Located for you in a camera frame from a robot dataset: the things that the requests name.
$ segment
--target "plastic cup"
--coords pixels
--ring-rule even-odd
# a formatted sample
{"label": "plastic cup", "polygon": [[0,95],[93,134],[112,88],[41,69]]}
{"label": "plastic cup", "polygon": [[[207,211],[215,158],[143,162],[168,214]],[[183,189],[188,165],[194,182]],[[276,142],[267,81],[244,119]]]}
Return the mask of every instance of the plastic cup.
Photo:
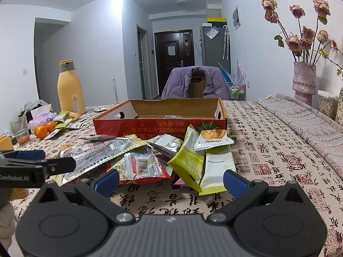
{"label": "plastic cup", "polygon": [[26,116],[11,121],[10,126],[19,146],[23,146],[30,140],[29,125],[27,124]]}

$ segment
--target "paper notice on door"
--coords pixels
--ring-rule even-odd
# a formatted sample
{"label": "paper notice on door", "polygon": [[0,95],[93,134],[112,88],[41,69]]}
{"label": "paper notice on door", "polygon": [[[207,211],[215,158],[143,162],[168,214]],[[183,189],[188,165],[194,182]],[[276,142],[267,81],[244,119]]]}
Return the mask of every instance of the paper notice on door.
{"label": "paper notice on door", "polygon": [[175,55],[175,46],[168,46],[168,54],[169,56]]}

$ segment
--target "wall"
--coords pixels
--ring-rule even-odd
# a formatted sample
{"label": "wall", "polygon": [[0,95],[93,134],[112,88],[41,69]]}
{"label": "wall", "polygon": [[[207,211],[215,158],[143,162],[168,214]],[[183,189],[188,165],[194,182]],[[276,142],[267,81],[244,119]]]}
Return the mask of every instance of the wall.
{"label": "wall", "polygon": [[[263,99],[276,93],[294,96],[292,90],[293,56],[286,44],[284,49],[277,46],[274,36],[281,30],[277,24],[271,24],[265,20],[261,1],[222,1],[222,14],[227,18],[230,30],[231,70],[237,70],[237,60],[239,60],[241,69],[247,73],[247,80],[251,80],[251,88],[247,90],[247,100]],[[293,4],[299,4],[305,10],[306,16],[300,19],[301,26],[305,25],[316,30],[317,13],[313,8],[313,0],[276,1],[278,2],[276,12],[288,32],[292,31],[300,35],[298,22],[289,11],[289,6]],[[331,16],[328,16],[326,26],[320,23],[319,30],[327,30],[329,36],[337,41],[338,47],[343,47],[341,30],[343,1],[327,1],[329,1]],[[237,5],[239,5],[241,26],[235,30],[232,13]],[[332,60],[336,59],[334,52],[330,52],[329,55]],[[340,63],[343,63],[342,56],[337,58]],[[317,64],[317,81],[317,89],[335,94],[338,94],[343,86],[341,78],[336,75],[334,65],[324,59],[320,59]]]}
{"label": "wall", "polygon": [[38,99],[33,34],[35,18],[70,21],[70,12],[29,6],[0,5],[0,134],[20,114],[27,101]]}
{"label": "wall", "polygon": [[148,33],[149,45],[149,63],[150,74],[146,74],[147,93],[150,93],[151,98],[158,95],[157,90],[157,75],[155,66],[155,57],[151,54],[154,50],[154,34],[152,22],[149,20],[149,15],[133,0],[122,1],[122,27],[123,27],[123,47],[125,59],[125,75],[126,85],[129,99],[142,99],[142,87],[139,72],[138,60],[138,41],[137,41],[137,26],[141,27]]}
{"label": "wall", "polygon": [[196,66],[202,66],[202,55],[200,46],[200,27],[206,23],[206,18],[185,17],[181,19],[169,19],[153,21],[152,28],[154,33],[176,30],[193,30],[194,59]]}
{"label": "wall", "polygon": [[40,45],[37,67],[57,96],[59,62],[74,59],[86,106],[128,99],[123,55],[122,0],[96,0],[72,12],[71,22]]}

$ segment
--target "textured vase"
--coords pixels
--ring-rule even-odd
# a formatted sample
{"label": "textured vase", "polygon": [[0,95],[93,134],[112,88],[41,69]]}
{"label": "textured vase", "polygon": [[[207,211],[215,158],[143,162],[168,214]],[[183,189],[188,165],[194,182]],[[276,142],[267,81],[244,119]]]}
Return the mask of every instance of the textured vase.
{"label": "textured vase", "polygon": [[343,87],[340,91],[340,98],[338,100],[336,122],[343,126]]}
{"label": "textured vase", "polygon": [[316,66],[302,61],[294,62],[292,89],[296,99],[312,106],[312,96],[316,94]]}

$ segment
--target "yellow flower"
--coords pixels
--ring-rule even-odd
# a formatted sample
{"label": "yellow flower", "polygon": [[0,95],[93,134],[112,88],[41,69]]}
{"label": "yellow flower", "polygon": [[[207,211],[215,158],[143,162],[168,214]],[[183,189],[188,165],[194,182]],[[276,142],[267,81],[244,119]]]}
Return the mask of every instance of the yellow flower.
{"label": "yellow flower", "polygon": [[325,58],[325,59],[329,56],[329,54],[321,48],[319,49],[319,52],[323,56],[323,58]]}

